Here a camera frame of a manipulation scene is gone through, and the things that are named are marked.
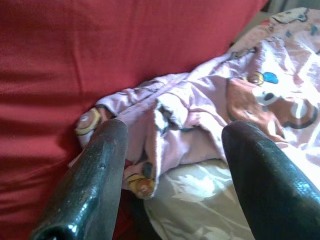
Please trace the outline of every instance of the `red cushion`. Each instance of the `red cushion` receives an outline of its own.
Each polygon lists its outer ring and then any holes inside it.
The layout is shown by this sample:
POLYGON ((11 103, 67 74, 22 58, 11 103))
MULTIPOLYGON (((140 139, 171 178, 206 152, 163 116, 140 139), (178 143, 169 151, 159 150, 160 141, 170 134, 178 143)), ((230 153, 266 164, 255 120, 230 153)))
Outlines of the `red cushion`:
POLYGON ((224 53, 266 0, 2 0, 0 239, 26 239, 100 97, 224 53))

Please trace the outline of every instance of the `pink blanket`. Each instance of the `pink blanket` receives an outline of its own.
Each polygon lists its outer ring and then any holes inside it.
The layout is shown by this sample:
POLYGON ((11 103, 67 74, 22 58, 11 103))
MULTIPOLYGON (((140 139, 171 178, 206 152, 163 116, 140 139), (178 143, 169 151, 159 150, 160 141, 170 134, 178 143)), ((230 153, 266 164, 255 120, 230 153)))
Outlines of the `pink blanket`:
POLYGON ((237 52, 97 102, 129 127, 123 179, 138 197, 179 164, 225 160, 221 133, 234 120, 258 125, 320 189, 320 11, 279 13, 256 31, 265 39, 253 30, 237 52))

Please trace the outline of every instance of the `cartoon character print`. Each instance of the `cartoon character print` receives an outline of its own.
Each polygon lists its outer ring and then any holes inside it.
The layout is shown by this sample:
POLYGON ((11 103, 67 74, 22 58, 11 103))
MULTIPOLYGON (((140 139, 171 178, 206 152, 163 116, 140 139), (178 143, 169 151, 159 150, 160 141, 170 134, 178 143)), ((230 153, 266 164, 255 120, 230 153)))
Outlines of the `cartoon character print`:
POLYGON ((242 79, 255 85, 261 85, 264 82, 272 84, 277 84, 279 82, 277 76, 273 72, 265 72, 262 74, 261 72, 256 71, 248 77, 243 76, 242 79))
POLYGON ((306 128, 318 114, 318 109, 308 99, 283 97, 275 89, 268 90, 239 78, 228 81, 226 99, 232 121, 254 123, 275 142, 286 141, 282 127, 306 128))
POLYGON ((288 11, 279 12, 272 16, 280 24, 290 24, 294 21, 305 22, 307 21, 308 8, 298 7, 288 11))
POLYGON ((156 182, 154 179, 146 178, 140 174, 133 174, 126 180, 130 190, 138 197, 142 199, 148 199, 154 192, 156 182))
POLYGON ((134 173, 125 179, 130 190, 141 199, 148 199, 154 192, 156 182, 152 178, 153 164, 146 161, 142 165, 142 175, 134 173))

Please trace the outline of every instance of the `bedding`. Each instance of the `bedding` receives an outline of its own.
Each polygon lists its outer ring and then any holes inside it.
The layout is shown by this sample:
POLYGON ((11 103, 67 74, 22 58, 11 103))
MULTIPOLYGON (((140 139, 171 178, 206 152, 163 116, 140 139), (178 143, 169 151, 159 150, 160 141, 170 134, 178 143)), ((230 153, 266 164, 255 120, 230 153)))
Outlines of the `bedding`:
POLYGON ((28 238, 98 98, 223 54, 265 3, 0 1, 0 239, 28 238))
POLYGON ((129 127, 127 159, 134 164, 124 171, 124 186, 148 199, 167 170, 225 160, 222 129, 242 120, 256 124, 320 189, 319 23, 319 10, 278 13, 255 45, 245 36, 244 49, 190 73, 157 77, 100 99, 97 106, 129 127))
POLYGON ((160 177, 145 212, 163 240, 254 240, 228 165, 220 159, 180 165, 160 177))

